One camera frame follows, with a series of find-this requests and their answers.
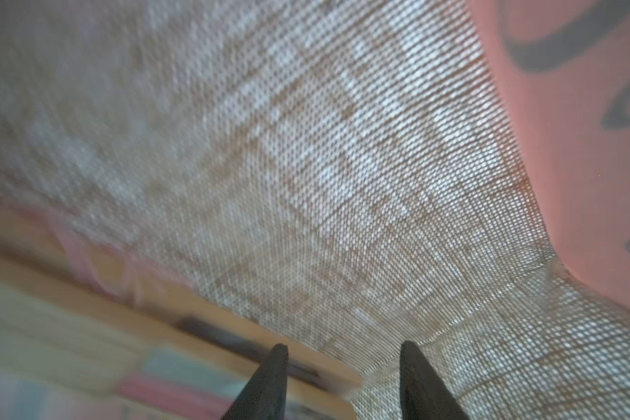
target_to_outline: pink fabric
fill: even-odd
[[[62,223],[64,214],[53,210],[35,210],[20,204],[12,204],[11,206],[21,214],[25,214],[38,223],[44,224],[63,247],[75,279],[90,285],[94,290],[105,296],[121,301],[131,300],[135,306],[140,305],[142,302],[142,286],[139,274],[141,272],[149,272],[154,275],[154,277],[148,276],[148,278],[152,282],[153,287],[161,294],[165,292],[164,288],[154,278],[191,289],[190,281],[161,267],[159,264],[149,259],[135,256],[126,250],[104,245],[103,248],[106,251],[124,260],[124,273],[121,276],[119,290],[113,290],[105,284],[88,255],[87,247],[89,246],[89,241]]]
[[[542,216],[630,308],[630,0],[469,0]]]
[[[191,420],[217,420],[233,402],[144,374],[130,375],[121,383],[118,393]]]

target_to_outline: beige mesh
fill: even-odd
[[[463,1],[0,1],[0,194],[473,419],[630,419],[630,314],[563,280]]]

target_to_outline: black spike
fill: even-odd
[[[288,360],[287,346],[276,344],[222,420],[283,420]]]
[[[399,389],[404,420],[468,420],[418,345],[401,346]]]

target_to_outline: wooden edge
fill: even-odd
[[[58,239],[43,223],[0,204],[0,247],[9,250],[42,270],[72,279],[72,271]],[[124,260],[99,245],[89,245],[89,256],[103,281],[118,287],[124,272]],[[201,318],[245,340],[270,349],[275,344],[289,346],[289,356],[298,364],[318,372],[329,392],[345,396],[361,386],[361,376],[352,367],[325,356],[298,341],[283,337],[230,310],[220,308],[191,290],[160,281],[165,291],[151,287],[158,280],[154,272],[138,273],[142,287],[140,310],[175,323],[187,315]]]
[[[241,378],[249,378],[257,369],[258,364],[251,360],[1,254],[0,281],[71,313],[124,331],[149,345],[171,345]],[[293,378],[287,381],[287,399],[336,419],[357,418],[349,402]]]

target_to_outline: woven mesh screen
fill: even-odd
[[[630,419],[630,314],[553,250],[461,0],[0,1],[0,194],[472,418]]]

